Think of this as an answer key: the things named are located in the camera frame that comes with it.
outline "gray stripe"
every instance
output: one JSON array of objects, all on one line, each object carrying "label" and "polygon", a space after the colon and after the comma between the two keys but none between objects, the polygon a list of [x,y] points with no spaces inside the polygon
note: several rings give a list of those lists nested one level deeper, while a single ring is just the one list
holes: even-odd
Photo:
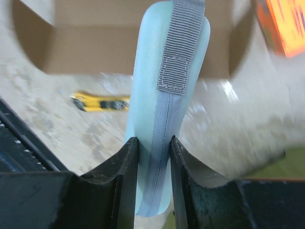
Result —
[{"label": "gray stripe", "polygon": [[174,0],[169,31],[163,50],[152,133],[152,148],[142,202],[137,215],[155,216],[159,211],[172,136],[185,93],[204,15],[204,0]]},{"label": "gray stripe", "polygon": [[190,63],[203,22],[204,0],[174,0],[157,89],[185,93]]}]

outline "yellow box cutter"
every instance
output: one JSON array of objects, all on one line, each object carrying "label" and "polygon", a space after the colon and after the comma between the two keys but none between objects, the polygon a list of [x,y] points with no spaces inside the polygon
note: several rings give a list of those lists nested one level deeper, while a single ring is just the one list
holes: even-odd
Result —
[{"label": "yellow box cutter", "polygon": [[128,111],[129,96],[97,96],[86,92],[76,92],[71,98],[82,111]]}]

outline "light blue case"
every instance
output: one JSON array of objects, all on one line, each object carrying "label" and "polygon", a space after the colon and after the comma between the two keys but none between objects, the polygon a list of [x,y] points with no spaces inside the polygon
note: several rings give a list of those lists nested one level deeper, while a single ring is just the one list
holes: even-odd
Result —
[{"label": "light blue case", "polygon": [[[157,103],[157,79],[163,57],[163,47],[173,10],[172,1],[153,4],[145,13],[138,39],[134,64],[132,92],[125,140],[130,137],[139,139],[140,160],[136,193],[135,214],[138,213],[147,179],[152,148],[154,116]],[[203,64],[203,59],[210,39],[210,24],[206,17],[190,64],[185,95],[177,116],[180,125],[176,128],[179,135],[186,109],[193,95],[195,84]],[[169,206],[172,195],[170,161],[168,161],[162,197],[157,214],[163,213]]]}]

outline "speckled tabletop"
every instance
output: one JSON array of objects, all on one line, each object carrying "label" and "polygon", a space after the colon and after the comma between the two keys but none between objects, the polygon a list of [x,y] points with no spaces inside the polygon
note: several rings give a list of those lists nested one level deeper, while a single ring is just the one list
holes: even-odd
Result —
[{"label": "speckled tabletop", "polygon": [[[127,113],[84,113],[69,96],[77,90],[129,94],[132,77],[39,71],[15,40],[10,1],[0,1],[0,96],[68,169],[85,173],[121,148]],[[52,20],[52,0],[24,1]],[[233,2],[236,21],[248,1]],[[217,34],[213,29],[212,36]],[[254,33],[257,39],[234,79],[198,80],[180,134],[193,155],[231,177],[305,138],[304,57],[289,60],[289,66],[285,60],[273,59],[258,24]],[[135,228],[162,228],[172,209],[170,205],[154,218],[136,217]]]}]

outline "orange and green package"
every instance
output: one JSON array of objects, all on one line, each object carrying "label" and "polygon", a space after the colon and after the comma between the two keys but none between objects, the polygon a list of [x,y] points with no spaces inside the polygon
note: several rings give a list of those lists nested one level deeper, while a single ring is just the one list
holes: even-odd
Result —
[{"label": "orange and green package", "polygon": [[256,13],[275,53],[292,57],[305,51],[305,0],[257,0]]}]

